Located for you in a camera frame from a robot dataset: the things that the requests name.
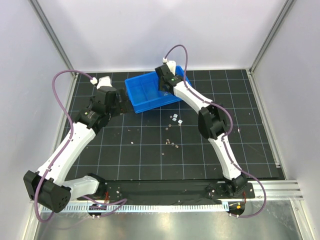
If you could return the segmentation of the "blue plastic compartment bin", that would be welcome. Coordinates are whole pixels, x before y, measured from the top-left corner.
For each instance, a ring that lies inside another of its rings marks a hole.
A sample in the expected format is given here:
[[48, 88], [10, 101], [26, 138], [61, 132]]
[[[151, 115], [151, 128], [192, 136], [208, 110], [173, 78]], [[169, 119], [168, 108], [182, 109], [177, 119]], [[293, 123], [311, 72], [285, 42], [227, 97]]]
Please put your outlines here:
[[136, 114], [181, 101], [180, 98], [159, 91], [159, 78], [155, 71], [127, 78], [125, 87]]

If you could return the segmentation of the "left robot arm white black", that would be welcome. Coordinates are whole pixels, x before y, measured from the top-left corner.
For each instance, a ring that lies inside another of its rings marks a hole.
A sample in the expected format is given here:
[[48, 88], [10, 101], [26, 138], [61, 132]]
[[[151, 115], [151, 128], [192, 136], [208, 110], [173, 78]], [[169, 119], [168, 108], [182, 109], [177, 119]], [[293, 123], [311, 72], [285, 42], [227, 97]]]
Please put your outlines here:
[[90, 196], [99, 198], [107, 191], [106, 180], [94, 173], [66, 180], [67, 174], [85, 147], [110, 119], [129, 109], [124, 89], [101, 86], [90, 98], [88, 107], [76, 116], [65, 139], [37, 171], [27, 171], [23, 181], [31, 200], [54, 213], [61, 212], [69, 201]]

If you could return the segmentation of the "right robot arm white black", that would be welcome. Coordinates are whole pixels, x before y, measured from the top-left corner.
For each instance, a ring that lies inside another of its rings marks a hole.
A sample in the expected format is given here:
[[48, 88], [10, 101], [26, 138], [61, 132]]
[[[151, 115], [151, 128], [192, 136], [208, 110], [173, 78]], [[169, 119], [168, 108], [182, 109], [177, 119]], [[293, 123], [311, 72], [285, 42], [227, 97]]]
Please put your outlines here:
[[227, 118], [232, 124], [228, 111], [213, 100], [197, 92], [186, 79], [174, 73], [167, 63], [155, 68], [158, 89], [170, 93], [187, 103], [198, 115], [198, 130], [212, 145], [220, 163], [224, 188], [229, 197], [243, 197], [248, 183], [244, 171], [238, 165], [231, 149], [227, 129]]

